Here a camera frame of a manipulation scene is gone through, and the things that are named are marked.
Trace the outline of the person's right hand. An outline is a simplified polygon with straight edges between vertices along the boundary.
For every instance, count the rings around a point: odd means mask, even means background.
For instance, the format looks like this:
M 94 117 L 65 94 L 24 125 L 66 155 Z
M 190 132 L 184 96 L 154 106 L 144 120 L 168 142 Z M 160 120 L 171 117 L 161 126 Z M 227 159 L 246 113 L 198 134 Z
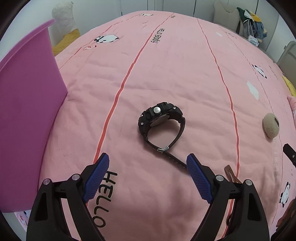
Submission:
M 293 213 L 293 203 L 295 202 L 295 200 L 293 199 L 290 204 L 288 205 L 286 211 L 284 212 L 283 216 L 278 220 L 276 227 L 280 228 L 281 226 L 283 226 L 291 217 L 292 213 Z

